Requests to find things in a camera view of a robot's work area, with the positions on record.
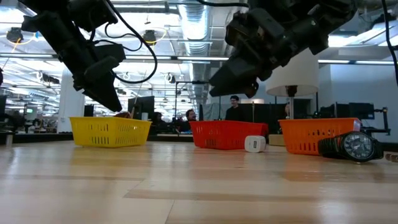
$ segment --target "black watch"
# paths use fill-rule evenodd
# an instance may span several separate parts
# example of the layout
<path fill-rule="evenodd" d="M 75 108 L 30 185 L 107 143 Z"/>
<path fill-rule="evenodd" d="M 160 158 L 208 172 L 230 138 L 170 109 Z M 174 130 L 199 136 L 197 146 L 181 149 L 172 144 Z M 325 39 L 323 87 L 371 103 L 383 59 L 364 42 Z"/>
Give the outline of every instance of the black watch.
<path fill-rule="evenodd" d="M 319 155 L 336 159 L 367 162 L 382 159 L 384 151 L 378 140 L 359 131 L 318 141 Z"/>

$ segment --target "wooden tabletop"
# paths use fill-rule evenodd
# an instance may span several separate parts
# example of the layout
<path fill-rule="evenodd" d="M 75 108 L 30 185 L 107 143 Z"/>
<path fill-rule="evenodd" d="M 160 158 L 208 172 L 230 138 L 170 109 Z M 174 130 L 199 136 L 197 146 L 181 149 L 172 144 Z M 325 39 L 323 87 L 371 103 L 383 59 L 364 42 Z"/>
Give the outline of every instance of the wooden tabletop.
<path fill-rule="evenodd" d="M 0 148 L 0 224 L 397 223 L 398 163 L 148 142 Z"/>

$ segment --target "red basket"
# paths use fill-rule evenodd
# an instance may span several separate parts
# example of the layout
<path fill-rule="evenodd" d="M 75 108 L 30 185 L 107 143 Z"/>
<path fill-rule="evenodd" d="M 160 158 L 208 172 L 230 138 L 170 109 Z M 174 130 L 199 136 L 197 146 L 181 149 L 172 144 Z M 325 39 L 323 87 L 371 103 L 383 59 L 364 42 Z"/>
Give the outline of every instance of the red basket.
<path fill-rule="evenodd" d="M 319 155 L 319 140 L 361 129 L 361 122 L 357 118 L 286 119 L 279 123 L 286 150 L 302 155 Z"/>
<path fill-rule="evenodd" d="M 193 142 L 196 147 L 208 149 L 244 149 L 247 136 L 265 136 L 267 124 L 240 121 L 195 121 L 190 122 Z"/>

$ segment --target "white block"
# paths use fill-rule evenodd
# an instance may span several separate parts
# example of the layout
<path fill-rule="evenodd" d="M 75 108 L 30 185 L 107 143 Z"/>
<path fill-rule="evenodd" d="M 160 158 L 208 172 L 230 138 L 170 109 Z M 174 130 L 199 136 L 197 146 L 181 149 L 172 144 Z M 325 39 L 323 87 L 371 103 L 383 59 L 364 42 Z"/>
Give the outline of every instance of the white block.
<path fill-rule="evenodd" d="M 244 141 L 244 149 L 247 152 L 264 152 L 267 142 L 264 136 L 248 136 Z"/>

